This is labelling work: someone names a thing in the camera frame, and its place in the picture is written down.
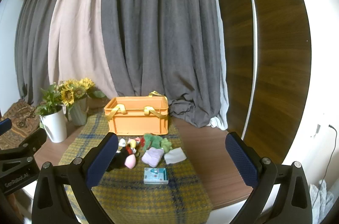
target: curtain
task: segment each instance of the curtain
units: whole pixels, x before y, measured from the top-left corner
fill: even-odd
[[[57,0],[48,46],[50,82],[89,77],[110,99],[117,96],[101,31],[101,0]]]
[[[222,25],[219,0],[216,0],[217,4],[217,16],[218,16],[218,27],[219,27],[219,37],[220,37],[220,60],[221,60],[221,69],[220,69],[220,103],[221,108],[217,116],[212,117],[210,123],[208,124],[211,127],[218,127],[219,129],[227,129],[227,120],[226,113],[228,110],[228,92],[226,84],[226,58],[225,58],[225,44],[224,44],[224,29]]]
[[[15,38],[15,69],[21,98],[33,106],[49,86],[48,42],[56,0],[25,0]]]
[[[118,95],[165,94],[170,114],[202,127],[221,107],[216,0],[101,0]]]

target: white cloth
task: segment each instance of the white cloth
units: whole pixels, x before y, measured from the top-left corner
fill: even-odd
[[[222,19],[220,14],[219,0],[215,0],[217,4],[218,27],[220,37],[220,102],[221,108],[216,117],[211,118],[208,126],[218,127],[219,129],[227,129],[226,113],[228,110],[228,93],[226,85],[226,58],[225,58],[225,44],[224,44],[224,30],[222,26]]]
[[[169,151],[169,153],[166,153],[164,155],[166,164],[175,164],[175,163],[179,163],[181,161],[184,161],[186,159],[186,155],[185,153],[182,151],[181,147],[179,148],[175,148],[171,151]]]
[[[312,208],[312,218],[313,224],[319,224],[325,216],[328,214],[329,210],[333,207],[334,196],[331,192],[326,190],[326,182],[324,181],[319,189],[315,185],[310,185],[310,195],[311,195],[311,204]]]

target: yellow flower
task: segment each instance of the yellow flower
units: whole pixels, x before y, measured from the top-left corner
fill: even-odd
[[[64,103],[64,105],[69,106],[74,104],[74,92],[73,89],[69,87],[65,87],[61,91],[61,100]]]
[[[89,79],[87,77],[84,78],[84,79],[81,79],[80,80],[80,84],[83,85],[86,90],[91,88],[91,87],[93,87],[93,86],[95,86],[95,83],[91,79]]]
[[[66,86],[66,87],[72,88],[74,85],[77,84],[77,82],[78,82],[77,80],[69,79],[67,81],[64,81],[63,85]]]
[[[86,89],[83,85],[81,84],[76,84],[74,87],[74,96],[77,99],[80,99],[82,96],[86,94]]]

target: gray curtain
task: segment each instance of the gray curtain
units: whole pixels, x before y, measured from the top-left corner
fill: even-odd
[[[21,98],[33,106],[41,102],[41,88],[49,86],[48,42],[56,0],[25,0],[16,39],[15,68]]]
[[[202,127],[220,110],[215,0],[101,0],[118,95],[165,94],[170,114]]]

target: patterned cushion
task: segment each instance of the patterned cushion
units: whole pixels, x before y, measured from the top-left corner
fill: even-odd
[[[39,115],[35,115],[35,108],[25,101],[14,103],[3,115],[1,120],[10,118],[12,128],[0,136],[0,149],[16,148],[33,133],[40,123]]]

